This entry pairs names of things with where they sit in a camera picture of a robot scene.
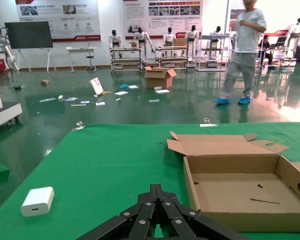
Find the blue shoe cover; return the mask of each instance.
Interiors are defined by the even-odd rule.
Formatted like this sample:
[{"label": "blue shoe cover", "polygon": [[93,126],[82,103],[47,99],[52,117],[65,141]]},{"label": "blue shoe cover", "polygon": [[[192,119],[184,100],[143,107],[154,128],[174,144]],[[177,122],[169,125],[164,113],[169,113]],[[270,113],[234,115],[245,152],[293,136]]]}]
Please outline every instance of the blue shoe cover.
[{"label": "blue shoe cover", "polygon": [[250,102],[251,102],[250,97],[242,97],[242,98],[240,98],[238,104],[249,104]]},{"label": "blue shoe cover", "polygon": [[218,98],[217,100],[214,101],[218,105],[224,105],[224,104],[229,104],[230,99],[229,98]]}]

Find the black robotic claw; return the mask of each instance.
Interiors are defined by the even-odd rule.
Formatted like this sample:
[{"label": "black robotic claw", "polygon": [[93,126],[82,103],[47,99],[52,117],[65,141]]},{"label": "black robotic claw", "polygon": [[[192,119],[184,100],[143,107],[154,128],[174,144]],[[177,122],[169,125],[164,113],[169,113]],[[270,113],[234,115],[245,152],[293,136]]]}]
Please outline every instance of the black robotic claw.
[{"label": "black robotic claw", "polygon": [[160,224],[161,240],[249,240],[240,233],[179,203],[177,195],[151,184],[137,204],[92,229],[77,240],[154,240]]}]

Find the small cardboard box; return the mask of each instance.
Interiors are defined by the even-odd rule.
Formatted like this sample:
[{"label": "small cardboard box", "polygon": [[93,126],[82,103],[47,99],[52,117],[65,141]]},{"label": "small cardboard box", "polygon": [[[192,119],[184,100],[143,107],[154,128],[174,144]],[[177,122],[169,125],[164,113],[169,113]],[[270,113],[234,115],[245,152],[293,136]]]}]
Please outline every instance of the small cardboard box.
[{"label": "small cardboard box", "polygon": [[174,46],[187,46],[187,42],[185,38],[176,38],[173,40],[173,45]]},{"label": "small cardboard box", "polygon": [[279,156],[288,147],[253,134],[171,134],[192,209],[238,232],[300,232],[300,170]]},{"label": "small cardboard box", "polygon": [[162,87],[168,89],[172,87],[172,79],[177,76],[176,72],[170,68],[159,67],[145,67],[145,86],[154,89],[155,87]]}]

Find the wall poster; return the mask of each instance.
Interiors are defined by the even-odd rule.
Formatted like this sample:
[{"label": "wall poster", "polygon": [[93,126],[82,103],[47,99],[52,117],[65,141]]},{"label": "wall poster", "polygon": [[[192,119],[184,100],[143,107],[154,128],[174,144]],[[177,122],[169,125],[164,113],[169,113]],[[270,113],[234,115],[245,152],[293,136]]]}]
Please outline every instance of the wall poster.
[{"label": "wall poster", "polygon": [[101,41],[96,0],[15,0],[21,22],[48,21],[53,42]]},{"label": "wall poster", "polygon": [[184,38],[192,25],[201,32],[204,0],[123,0],[125,38],[132,39],[138,27],[150,38],[162,38],[168,28]]}]

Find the green tablecloth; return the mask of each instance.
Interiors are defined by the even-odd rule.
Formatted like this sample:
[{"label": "green tablecloth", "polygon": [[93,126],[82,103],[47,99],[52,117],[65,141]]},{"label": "green tablecloth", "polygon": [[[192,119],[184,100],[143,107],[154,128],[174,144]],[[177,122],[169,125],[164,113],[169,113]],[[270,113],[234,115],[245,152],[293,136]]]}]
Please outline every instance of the green tablecloth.
[{"label": "green tablecloth", "polygon": [[[162,184],[188,205],[183,159],[167,148],[178,134],[248,134],[290,147],[300,162],[300,123],[91,125],[70,132],[0,207],[0,240],[73,240],[132,206],[150,184]],[[30,189],[51,186],[50,213],[22,217]],[[254,240],[300,240],[300,233],[246,233]]]}]

